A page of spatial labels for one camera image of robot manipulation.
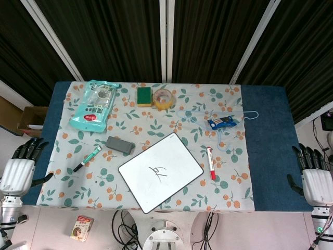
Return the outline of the grey whiteboard eraser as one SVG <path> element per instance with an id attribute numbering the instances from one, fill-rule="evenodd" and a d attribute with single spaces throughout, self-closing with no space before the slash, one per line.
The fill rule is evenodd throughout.
<path id="1" fill-rule="evenodd" d="M 124 141 L 122 139 L 109 136 L 105 146 L 107 148 L 113 149 L 115 151 L 119 151 L 125 154 L 130 154 L 131 151 L 135 148 L 135 144 L 132 142 Z"/>

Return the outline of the green yellow sponge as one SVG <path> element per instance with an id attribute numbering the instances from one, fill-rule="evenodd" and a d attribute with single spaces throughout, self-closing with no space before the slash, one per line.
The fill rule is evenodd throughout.
<path id="1" fill-rule="evenodd" d="M 139 87 L 137 89 L 137 106 L 138 107 L 152 106 L 151 87 Z"/>

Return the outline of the cardboard box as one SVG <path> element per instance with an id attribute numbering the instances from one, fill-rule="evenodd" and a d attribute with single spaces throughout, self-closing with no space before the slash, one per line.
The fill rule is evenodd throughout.
<path id="1" fill-rule="evenodd" d="M 18 123 L 18 130 L 33 138 L 39 138 L 48 107 L 26 106 Z"/>

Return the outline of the robot base column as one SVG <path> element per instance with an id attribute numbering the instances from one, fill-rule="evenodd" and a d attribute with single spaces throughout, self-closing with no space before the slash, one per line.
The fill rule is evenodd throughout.
<path id="1" fill-rule="evenodd" d="M 198 212 L 131 210 L 141 250 L 191 250 L 191 229 Z"/>

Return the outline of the blue table cover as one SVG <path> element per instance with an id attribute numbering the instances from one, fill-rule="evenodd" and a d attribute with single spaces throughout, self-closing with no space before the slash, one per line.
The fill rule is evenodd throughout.
<path id="1" fill-rule="evenodd" d="M 258 119 L 245 122 L 254 211 L 309 211 L 305 199 L 293 191 L 287 181 L 287 175 L 291 174 L 301 183 L 292 150 L 298 145 L 298 139 L 285 90 L 269 86 L 241 87 L 244 89 L 243 110 L 259 113 Z M 48 174 L 39 169 L 39 165 L 41 157 L 50 153 L 49 144 L 39 158 L 36 179 Z M 24 204 L 37 205 L 42 186 L 32 188 L 23 197 Z"/>

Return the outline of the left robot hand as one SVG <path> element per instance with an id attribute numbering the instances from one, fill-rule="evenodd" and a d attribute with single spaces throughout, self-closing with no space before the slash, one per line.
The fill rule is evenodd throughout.
<path id="1" fill-rule="evenodd" d="M 0 178 L 0 192 L 3 195 L 24 196 L 30 188 L 44 184 L 53 177 L 54 174 L 49 173 L 41 179 L 33 179 L 37 161 L 48 144 L 42 138 L 33 137 L 14 151 Z"/>

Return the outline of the teal plastic bag package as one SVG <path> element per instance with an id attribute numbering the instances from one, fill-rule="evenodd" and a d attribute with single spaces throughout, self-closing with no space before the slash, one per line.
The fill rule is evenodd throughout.
<path id="1" fill-rule="evenodd" d="M 114 82 L 88 81 L 82 102 L 69 124 L 81 131 L 104 132 L 119 87 Z"/>

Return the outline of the white partition frame post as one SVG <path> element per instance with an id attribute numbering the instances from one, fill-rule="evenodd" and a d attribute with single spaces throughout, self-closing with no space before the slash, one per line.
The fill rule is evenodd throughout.
<path id="1" fill-rule="evenodd" d="M 243 55 L 242 58 L 229 82 L 229 85 L 235 85 L 237 83 L 237 80 L 244 69 L 245 65 L 247 64 L 250 56 L 252 55 L 255 47 L 258 44 L 258 41 L 260 40 L 263 32 L 265 31 L 267 25 L 269 24 L 272 16 L 274 15 L 276 9 L 278 8 L 281 0 L 270 0 L 265 12 L 263 13 L 263 16 L 261 17 Z"/>
<path id="2" fill-rule="evenodd" d="M 172 83 L 175 0 L 159 0 L 161 80 Z"/>
<path id="3" fill-rule="evenodd" d="M 27 10 L 29 15 L 32 17 L 34 22 L 37 24 L 41 32 L 44 34 L 52 48 L 55 50 L 59 58 L 62 60 L 66 68 L 69 70 L 71 75 L 76 81 L 84 81 L 81 73 L 73 62 L 72 58 L 66 51 L 62 42 L 56 35 L 54 29 L 38 7 L 35 0 L 20 0 L 24 8 Z"/>

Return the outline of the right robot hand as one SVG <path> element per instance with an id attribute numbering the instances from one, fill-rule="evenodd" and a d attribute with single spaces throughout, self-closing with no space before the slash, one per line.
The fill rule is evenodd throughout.
<path id="1" fill-rule="evenodd" d="M 291 189 L 313 207 L 333 206 L 333 177 L 323 155 L 301 143 L 298 147 L 293 146 L 292 150 L 300 169 L 302 186 L 297 186 L 292 175 L 288 174 Z"/>

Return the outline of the small red printed carton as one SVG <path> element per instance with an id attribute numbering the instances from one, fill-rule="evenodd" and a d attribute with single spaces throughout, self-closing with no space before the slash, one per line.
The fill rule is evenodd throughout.
<path id="1" fill-rule="evenodd" d="M 71 231 L 70 238 L 80 242 L 85 242 L 93 223 L 93 218 L 84 215 L 78 215 Z"/>

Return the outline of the floral tablecloth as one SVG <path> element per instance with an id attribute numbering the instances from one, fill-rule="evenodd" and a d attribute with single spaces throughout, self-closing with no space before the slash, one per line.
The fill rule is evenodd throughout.
<path id="1" fill-rule="evenodd" d="M 121 83 L 103 133 L 73 128 L 69 120 L 82 102 L 86 83 L 58 83 L 54 89 L 43 137 L 50 153 L 41 157 L 39 169 L 53 173 L 36 201 L 52 208 L 132 209 L 139 205 L 118 168 L 170 133 L 176 133 L 204 170 L 203 175 L 159 205 L 158 210 L 254 211 L 251 174 L 245 139 L 233 139 L 230 151 L 209 146 L 213 140 L 195 143 L 189 125 L 176 115 L 179 110 L 244 111 L 240 85 L 152 83 L 153 91 L 167 89 L 175 104 L 167 110 L 137 106 L 137 89 L 144 83 Z M 132 142 L 125 154 L 107 148 L 109 136 Z M 73 169 L 97 146 L 102 150 L 77 172 Z M 212 148 L 216 180 L 211 179 L 207 147 Z"/>

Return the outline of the blue snack packet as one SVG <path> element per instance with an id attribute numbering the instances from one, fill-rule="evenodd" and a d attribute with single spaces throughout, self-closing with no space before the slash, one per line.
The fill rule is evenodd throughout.
<path id="1" fill-rule="evenodd" d="M 237 125 L 231 116 L 207 120 L 213 130 L 232 128 Z"/>

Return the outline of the white dry-erase board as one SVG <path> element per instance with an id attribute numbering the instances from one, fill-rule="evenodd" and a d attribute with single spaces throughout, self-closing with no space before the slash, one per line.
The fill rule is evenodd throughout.
<path id="1" fill-rule="evenodd" d="M 118 171 L 144 214 L 204 173 L 176 133 L 125 162 Z"/>

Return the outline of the yellow packing tape roll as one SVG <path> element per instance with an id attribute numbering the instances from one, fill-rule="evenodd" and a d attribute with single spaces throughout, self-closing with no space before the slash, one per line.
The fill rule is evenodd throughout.
<path id="1" fill-rule="evenodd" d="M 175 104 L 175 98 L 172 92 L 167 89 L 158 89 L 153 95 L 153 104 L 158 110 L 166 110 Z"/>

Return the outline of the red marker pen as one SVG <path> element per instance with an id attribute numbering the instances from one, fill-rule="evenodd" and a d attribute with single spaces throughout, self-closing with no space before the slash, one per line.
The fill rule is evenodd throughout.
<path id="1" fill-rule="evenodd" d="M 213 163 L 213 155 L 212 155 L 212 148 L 207 147 L 207 156 L 209 160 L 209 168 L 210 168 L 210 174 L 211 174 L 211 179 L 213 181 L 216 180 L 216 174 L 215 174 L 215 169 L 214 169 L 214 163 Z"/>

